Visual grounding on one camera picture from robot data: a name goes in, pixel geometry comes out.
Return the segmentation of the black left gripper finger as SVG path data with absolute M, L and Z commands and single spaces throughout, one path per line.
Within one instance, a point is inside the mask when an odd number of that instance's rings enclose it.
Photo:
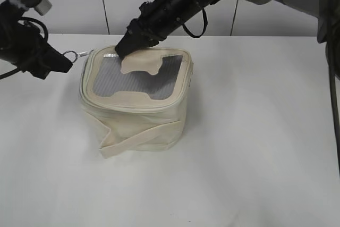
M 68 73 L 73 63 L 51 45 L 42 47 L 42 73 Z

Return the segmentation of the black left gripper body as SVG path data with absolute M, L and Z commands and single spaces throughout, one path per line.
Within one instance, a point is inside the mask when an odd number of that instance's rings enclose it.
M 1 74 L 1 79 L 19 72 L 46 79 L 42 73 L 42 47 L 48 45 L 48 30 L 41 21 L 1 22 L 1 60 L 15 69 Z

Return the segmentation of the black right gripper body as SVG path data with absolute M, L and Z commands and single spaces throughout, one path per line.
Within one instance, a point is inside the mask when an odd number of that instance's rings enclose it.
M 198 0 L 154 0 L 143 3 L 140 12 L 127 27 L 126 40 L 133 46 L 155 46 L 179 27 L 192 38 L 205 33 L 195 35 L 185 25 L 197 13 L 205 12 Z

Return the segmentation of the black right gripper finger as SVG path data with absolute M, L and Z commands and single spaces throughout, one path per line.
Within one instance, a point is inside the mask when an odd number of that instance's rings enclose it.
M 139 33 L 125 33 L 123 38 L 115 46 L 115 51 L 120 59 L 148 47 L 154 47 L 159 44 L 159 40 L 152 39 Z

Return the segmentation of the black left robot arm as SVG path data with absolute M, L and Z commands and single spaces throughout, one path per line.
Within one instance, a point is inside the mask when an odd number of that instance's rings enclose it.
M 14 0 L 1 3 L 1 60 L 15 66 L 14 70 L 1 74 L 1 79 L 29 72 L 44 80 L 50 72 L 69 72 L 73 63 L 48 43 L 46 25 L 24 17 L 24 13 L 25 9 Z

